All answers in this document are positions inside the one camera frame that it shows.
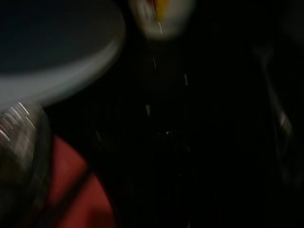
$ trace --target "red object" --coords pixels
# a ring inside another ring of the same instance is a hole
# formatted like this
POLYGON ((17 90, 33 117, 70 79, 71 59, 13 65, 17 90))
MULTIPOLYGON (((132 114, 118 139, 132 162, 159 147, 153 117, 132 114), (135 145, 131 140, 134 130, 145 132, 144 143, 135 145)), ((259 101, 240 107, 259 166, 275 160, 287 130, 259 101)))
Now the red object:
MULTIPOLYGON (((55 137, 48 204, 56 205, 86 170, 84 159, 55 137)), ((113 209, 98 178, 92 174, 55 228, 115 228, 113 209)))

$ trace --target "red cloth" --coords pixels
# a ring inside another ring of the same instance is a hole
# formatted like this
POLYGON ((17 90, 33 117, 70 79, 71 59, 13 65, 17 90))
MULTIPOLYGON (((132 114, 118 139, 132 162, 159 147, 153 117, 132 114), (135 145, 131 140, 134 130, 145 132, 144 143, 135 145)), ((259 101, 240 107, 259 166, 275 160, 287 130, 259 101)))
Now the red cloth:
MULTIPOLYGON (((56 205, 86 170, 84 159, 66 142, 55 137, 49 205, 56 205)), ((105 190, 92 174, 56 228, 115 228, 114 213, 105 190)))

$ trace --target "yellow label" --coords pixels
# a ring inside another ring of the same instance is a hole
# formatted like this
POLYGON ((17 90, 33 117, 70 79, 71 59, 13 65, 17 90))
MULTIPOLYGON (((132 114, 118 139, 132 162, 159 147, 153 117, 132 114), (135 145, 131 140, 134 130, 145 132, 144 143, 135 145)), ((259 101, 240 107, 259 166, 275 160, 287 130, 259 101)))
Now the yellow label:
POLYGON ((169 5, 169 0, 155 0, 156 18, 162 21, 169 5))

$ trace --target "white cup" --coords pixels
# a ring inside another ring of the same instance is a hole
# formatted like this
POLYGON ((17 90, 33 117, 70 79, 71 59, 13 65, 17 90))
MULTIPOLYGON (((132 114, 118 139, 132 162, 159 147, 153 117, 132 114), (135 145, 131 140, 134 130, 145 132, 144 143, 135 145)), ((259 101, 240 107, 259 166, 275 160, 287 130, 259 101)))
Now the white cup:
POLYGON ((148 38, 168 40, 184 31, 195 0, 129 0, 129 5, 148 38))

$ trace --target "white plate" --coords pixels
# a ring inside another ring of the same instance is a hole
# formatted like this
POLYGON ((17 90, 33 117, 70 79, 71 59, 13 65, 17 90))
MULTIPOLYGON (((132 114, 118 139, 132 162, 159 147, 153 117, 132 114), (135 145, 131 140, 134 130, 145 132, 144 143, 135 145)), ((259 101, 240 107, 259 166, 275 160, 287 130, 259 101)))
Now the white plate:
POLYGON ((0 109, 31 100, 50 105, 83 89, 117 59, 125 36, 110 3, 20 16, 1 23, 0 109))

